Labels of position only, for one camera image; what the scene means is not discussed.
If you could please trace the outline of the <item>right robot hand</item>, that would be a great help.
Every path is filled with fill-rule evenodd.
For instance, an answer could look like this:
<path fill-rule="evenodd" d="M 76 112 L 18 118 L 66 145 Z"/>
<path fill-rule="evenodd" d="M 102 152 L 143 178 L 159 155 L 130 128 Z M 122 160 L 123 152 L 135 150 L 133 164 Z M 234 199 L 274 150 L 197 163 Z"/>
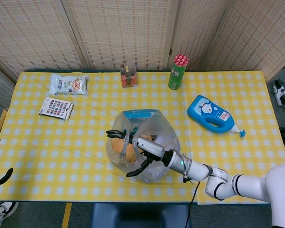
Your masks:
<path fill-rule="evenodd" d="M 146 157 L 139 168 L 126 174 L 126 177 L 135 177 L 141 174 L 153 161 L 163 161 L 164 156 L 172 153 L 173 150 L 166 151 L 164 147 L 151 140 L 146 135 L 138 136 L 137 141 L 133 141 L 135 131 L 128 133 L 126 130 L 106 131 L 107 137 L 112 139 L 112 150 L 117 154 L 124 154 L 127 162 L 135 164 L 138 156 L 134 147 L 137 147 L 139 154 Z"/>

